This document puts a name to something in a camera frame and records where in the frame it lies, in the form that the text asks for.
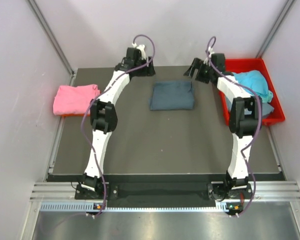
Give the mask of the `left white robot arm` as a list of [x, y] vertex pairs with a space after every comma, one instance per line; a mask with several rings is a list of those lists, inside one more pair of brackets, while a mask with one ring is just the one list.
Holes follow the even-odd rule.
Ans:
[[147, 56], [145, 48], [145, 45], [135, 43], [129, 47], [126, 56], [114, 68], [105, 90], [90, 102], [88, 111], [92, 139], [86, 140], [91, 149], [87, 167], [82, 179], [78, 181], [76, 199], [101, 200], [105, 197], [107, 189], [103, 165], [109, 139], [118, 124], [116, 102], [133, 77], [150, 77], [155, 74], [153, 58]]

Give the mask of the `slate blue t shirt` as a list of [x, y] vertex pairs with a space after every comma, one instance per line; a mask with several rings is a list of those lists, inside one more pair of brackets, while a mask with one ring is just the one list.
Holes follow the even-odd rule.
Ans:
[[192, 110], [195, 105], [195, 89], [191, 81], [157, 81], [149, 99], [151, 111]]

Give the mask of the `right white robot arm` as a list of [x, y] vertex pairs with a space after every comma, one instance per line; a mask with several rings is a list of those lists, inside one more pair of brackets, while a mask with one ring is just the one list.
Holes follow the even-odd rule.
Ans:
[[202, 83], [212, 83], [231, 102], [228, 120], [233, 138], [231, 161], [223, 184], [210, 184], [209, 195], [219, 202], [240, 197], [251, 190], [249, 157], [262, 125], [262, 101], [239, 84], [233, 73], [226, 71], [222, 53], [210, 53], [205, 60], [195, 57], [184, 75]]

